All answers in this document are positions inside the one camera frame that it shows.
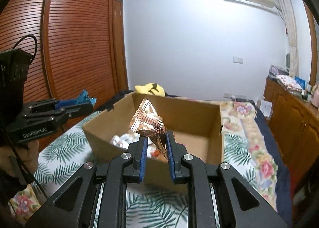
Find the wardrobe door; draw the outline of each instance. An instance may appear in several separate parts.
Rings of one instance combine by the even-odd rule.
[[[24,35],[37,38],[38,51],[28,71],[24,86],[24,102],[50,98],[41,51],[41,12],[44,0],[10,0],[0,15],[0,51],[11,49]],[[23,40],[17,48],[33,54],[35,43],[32,38]]]
[[[113,0],[113,41],[119,90],[128,90],[124,50],[123,1]]]
[[[57,98],[76,98],[86,89],[98,107],[118,91],[111,1],[51,0],[48,50]]]

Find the light switch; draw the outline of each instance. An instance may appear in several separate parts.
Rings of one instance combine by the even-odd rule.
[[[233,62],[233,63],[237,63],[237,64],[242,64],[243,58],[242,58],[242,57],[236,57],[236,56],[234,56],[234,57],[232,58],[232,62]]]

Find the folded cloth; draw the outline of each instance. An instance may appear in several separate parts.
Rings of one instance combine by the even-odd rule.
[[[90,98],[89,94],[87,93],[87,90],[82,90],[82,92],[77,98],[76,104],[82,104],[87,102],[90,102],[94,106],[96,103],[96,98]]]
[[[302,87],[290,76],[276,75],[276,78],[283,84],[285,90],[302,92]]]
[[[165,91],[163,87],[159,86],[157,83],[148,83],[146,85],[136,85],[135,90],[137,93],[141,94],[152,94],[161,97],[165,97]]]

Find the louvered door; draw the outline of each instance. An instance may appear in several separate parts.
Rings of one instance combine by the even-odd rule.
[[[110,0],[51,0],[49,56],[59,99],[86,89],[105,103],[116,93],[110,43]]]
[[[0,51],[33,34],[38,53],[25,83],[24,101],[76,98],[86,89],[98,107],[118,91],[113,53],[112,0],[10,0],[0,14]],[[18,46],[33,53],[34,42]],[[65,129],[81,118],[71,119]],[[54,137],[40,141],[40,150]]]
[[[30,65],[24,87],[24,101],[50,98],[41,55],[40,24],[44,0],[10,0],[0,15],[0,51],[10,49],[24,35],[33,34],[38,40],[38,52]],[[34,40],[23,40],[18,48],[33,54]]]

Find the dark blanket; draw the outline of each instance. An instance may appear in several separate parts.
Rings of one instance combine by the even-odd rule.
[[[280,156],[277,143],[275,142],[274,136],[268,127],[265,117],[255,106],[257,110],[257,117],[255,121],[260,129],[261,134],[264,136],[267,151],[273,157],[275,163],[278,165],[277,171],[277,211],[278,214],[287,223],[288,227],[292,227],[292,201],[290,198],[290,172],[283,163]]]

